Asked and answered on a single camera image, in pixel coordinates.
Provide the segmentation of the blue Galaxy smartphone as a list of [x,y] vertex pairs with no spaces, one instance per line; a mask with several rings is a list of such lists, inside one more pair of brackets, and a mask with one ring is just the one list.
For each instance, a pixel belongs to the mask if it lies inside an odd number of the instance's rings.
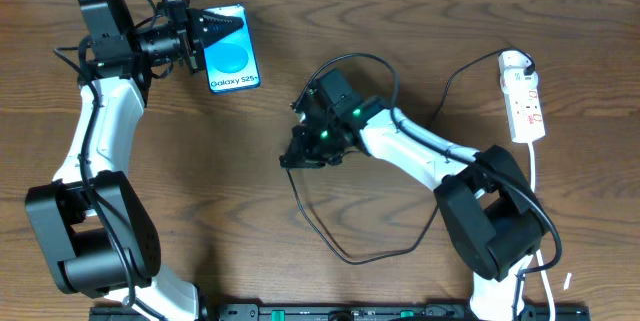
[[210,91],[222,94],[258,88],[261,78],[244,6],[214,7],[208,12],[243,22],[238,30],[204,49]]

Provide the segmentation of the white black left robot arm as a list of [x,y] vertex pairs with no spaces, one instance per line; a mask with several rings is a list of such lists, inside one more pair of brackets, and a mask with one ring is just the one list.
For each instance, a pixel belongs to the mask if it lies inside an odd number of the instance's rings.
[[208,320],[199,288],[161,259],[157,230],[128,179],[153,80],[176,63],[203,71],[207,49],[246,26],[241,5],[160,0],[135,22],[125,0],[77,0],[87,35],[72,62],[82,100],[69,152],[25,209],[57,288],[116,304],[118,320]]

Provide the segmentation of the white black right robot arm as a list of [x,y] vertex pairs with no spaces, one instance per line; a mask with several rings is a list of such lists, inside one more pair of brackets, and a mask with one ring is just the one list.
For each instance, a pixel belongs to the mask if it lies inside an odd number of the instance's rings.
[[552,223],[508,151],[447,141],[408,119],[396,102],[363,98],[338,69],[313,76],[291,105],[299,123],[281,167],[338,165],[355,148],[404,171],[433,192],[451,243],[474,274],[473,314],[519,319],[531,259]]

